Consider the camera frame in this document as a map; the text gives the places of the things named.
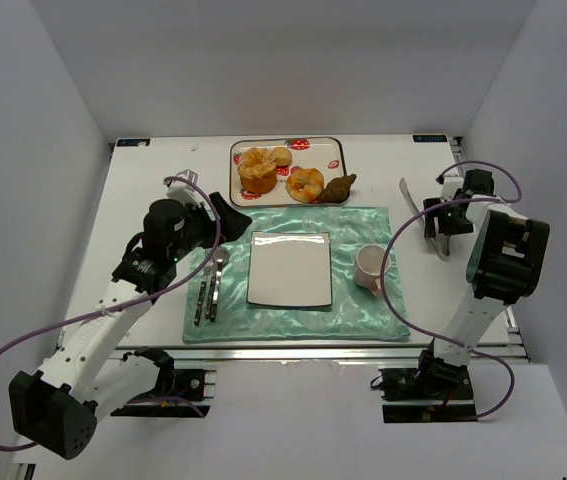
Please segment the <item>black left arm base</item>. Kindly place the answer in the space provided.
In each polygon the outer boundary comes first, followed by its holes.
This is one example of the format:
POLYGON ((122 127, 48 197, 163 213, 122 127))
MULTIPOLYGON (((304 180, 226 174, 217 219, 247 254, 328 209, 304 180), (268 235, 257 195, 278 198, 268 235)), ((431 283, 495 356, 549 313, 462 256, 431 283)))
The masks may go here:
POLYGON ((207 416, 208 401, 215 395, 215 370, 178 367, 175 359, 165 351, 149 347, 125 352, 121 363, 141 358, 159 369, 154 389, 137 395, 114 410, 111 417, 184 419, 207 416))

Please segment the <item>glazed ring bread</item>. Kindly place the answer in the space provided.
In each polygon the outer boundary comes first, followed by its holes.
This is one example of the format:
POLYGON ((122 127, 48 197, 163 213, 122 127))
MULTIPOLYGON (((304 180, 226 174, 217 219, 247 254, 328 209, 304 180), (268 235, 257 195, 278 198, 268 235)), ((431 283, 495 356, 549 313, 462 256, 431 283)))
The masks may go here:
POLYGON ((286 181, 290 197, 301 203, 312 203, 324 190, 324 177, 316 168, 296 169, 286 181))

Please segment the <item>steel serving tongs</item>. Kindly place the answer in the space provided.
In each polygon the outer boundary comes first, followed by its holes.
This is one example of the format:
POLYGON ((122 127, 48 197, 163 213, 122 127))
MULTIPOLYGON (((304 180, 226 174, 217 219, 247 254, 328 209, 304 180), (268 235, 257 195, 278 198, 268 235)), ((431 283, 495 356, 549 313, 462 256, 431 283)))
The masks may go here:
MULTIPOLYGON (((399 190, 404 198, 405 203, 409 207, 411 213, 416 215, 420 212, 419 207, 416 205, 411 192, 408 187, 408 183, 405 178, 401 178, 399 181, 399 190)), ((445 235, 437 235, 434 238, 425 239, 428 246, 434 251, 436 256, 444 262, 450 259, 450 237, 445 235)))

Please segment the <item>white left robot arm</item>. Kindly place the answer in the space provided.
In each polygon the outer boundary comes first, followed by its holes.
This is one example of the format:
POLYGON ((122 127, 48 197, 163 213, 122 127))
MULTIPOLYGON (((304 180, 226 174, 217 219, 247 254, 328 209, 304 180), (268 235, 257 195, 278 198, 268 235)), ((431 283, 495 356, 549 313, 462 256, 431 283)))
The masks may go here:
POLYGON ((91 441, 97 424, 135 398, 168 396, 174 360, 144 347, 105 373, 103 365, 130 328, 175 279, 178 261, 196 248, 239 239, 252 220, 214 192, 209 213, 193 199, 153 202, 143 229, 128 242, 99 301, 99 318, 84 321, 34 373, 19 372, 8 387, 14 429, 71 460, 91 441))

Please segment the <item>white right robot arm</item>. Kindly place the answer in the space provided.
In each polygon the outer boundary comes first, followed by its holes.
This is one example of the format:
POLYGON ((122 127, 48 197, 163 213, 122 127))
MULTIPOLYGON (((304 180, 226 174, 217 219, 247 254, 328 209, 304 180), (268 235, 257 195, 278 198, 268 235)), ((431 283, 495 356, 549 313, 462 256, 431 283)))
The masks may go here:
POLYGON ((437 178, 439 197, 423 201, 424 237, 474 233, 465 279, 468 284, 441 338, 420 359, 428 373, 457 375, 491 323, 519 299, 535 291, 544 262, 550 225, 517 212, 494 193, 491 172, 472 169, 465 176, 437 178))

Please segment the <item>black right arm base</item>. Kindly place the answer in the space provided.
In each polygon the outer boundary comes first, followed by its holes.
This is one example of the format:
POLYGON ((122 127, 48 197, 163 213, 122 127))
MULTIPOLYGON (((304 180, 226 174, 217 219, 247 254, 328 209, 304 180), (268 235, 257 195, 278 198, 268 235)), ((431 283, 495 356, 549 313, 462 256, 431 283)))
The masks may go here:
POLYGON ((427 383, 416 368, 384 368, 370 381, 381 394, 385 424, 476 421, 474 391, 467 372, 459 383, 427 383))

